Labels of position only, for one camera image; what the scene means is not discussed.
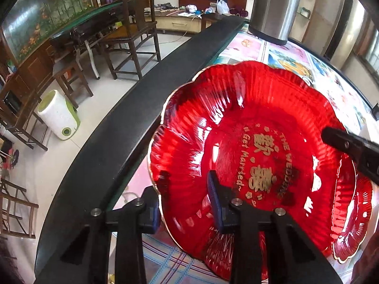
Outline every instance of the wooden table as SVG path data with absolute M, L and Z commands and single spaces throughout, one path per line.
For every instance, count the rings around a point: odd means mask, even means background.
M 205 30 L 207 27 L 207 22 L 217 22 L 222 20 L 224 17 L 218 13 L 210 13 L 201 15 L 201 31 Z

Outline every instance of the metal screw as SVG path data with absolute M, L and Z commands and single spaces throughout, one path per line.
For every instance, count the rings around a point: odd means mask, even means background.
M 98 215 L 101 214 L 101 209 L 100 208 L 94 208 L 91 210 L 91 216 L 97 217 Z
M 234 205 L 234 206 L 241 206 L 242 205 L 242 200 L 240 199 L 240 198 L 233 198 L 232 199 L 232 204 Z
M 136 198 L 134 200 L 134 205 L 135 206 L 141 206 L 143 203 L 145 203 L 144 200 L 143 200 L 143 198 Z
M 285 215 L 285 209 L 284 209 L 284 208 L 281 208 L 281 207 L 275 208 L 275 213 L 276 213 L 278 216 L 284 216 L 284 215 Z

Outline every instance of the white floor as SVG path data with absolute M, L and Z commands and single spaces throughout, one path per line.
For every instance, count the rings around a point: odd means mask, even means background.
M 158 38 L 161 57 L 164 58 L 190 37 L 181 37 L 181 34 L 159 34 Z M 140 48 L 140 51 L 154 52 L 153 39 L 148 40 Z M 125 57 L 124 53 L 113 54 L 111 59 L 115 64 Z M 148 57 L 148 55 L 140 55 L 140 64 L 142 65 L 146 61 L 145 58 Z M 88 59 L 84 59 L 81 63 L 94 95 L 89 97 L 84 87 L 78 90 L 77 95 L 74 94 L 79 104 L 78 116 L 81 121 L 75 135 L 63 142 L 48 132 L 44 140 L 48 151 L 37 146 L 31 150 L 20 141 L 16 141 L 14 144 L 14 148 L 20 151 L 20 157 L 18 164 L 10 172 L 10 181 L 26 188 L 28 199 L 39 204 L 34 223 L 36 239 L 8 237 L 10 252 L 17 257 L 18 271 L 26 284 L 34 282 L 34 262 L 39 235 L 60 182 L 97 125 L 138 80 L 137 75 L 119 75 L 118 80 L 113 80 L 105 60 L 98 55 L 95 55 L 95 64 L 100 74 L 100 80 L 95 79 Z M 143 74 L 156 64 L 157 60 L 153 59 L 143 69 Z M 133 61 L 129 61 L 122 70 L 135 71 Z M 47 92 L 52 89 L 56 89 L 64 95 L 56 82 L 47 89 Z

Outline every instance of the wooden cabinet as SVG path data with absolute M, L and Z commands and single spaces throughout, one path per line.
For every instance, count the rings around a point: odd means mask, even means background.
M 52 82 L 54 63 L 50 58 L 53 47 L 47 39 L 22 64 L 18 66 L 17 74 L 21 76 L 27 87 L 37 93 Z
M 188 31 L 199 33 L 201 31 L 201 20 L 198 18 L 186 18 L 178 16 L 156 17 L 157 29 L 171 31 Z
M 30 94 L 30 89 L 27 87 L 20 75 L 15 74 L 13 80 L 14 84 L 12 92 L 21 101 L 22 104 L 26 103 L 28 100 L 28 95 Z

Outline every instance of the window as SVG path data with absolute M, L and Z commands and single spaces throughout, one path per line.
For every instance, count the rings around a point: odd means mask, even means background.
M 373 68 L 373 73 L 378 75 L 379 71 L 379 33 L 378 30 L 375 31 L 374 38 L 364 59 Z

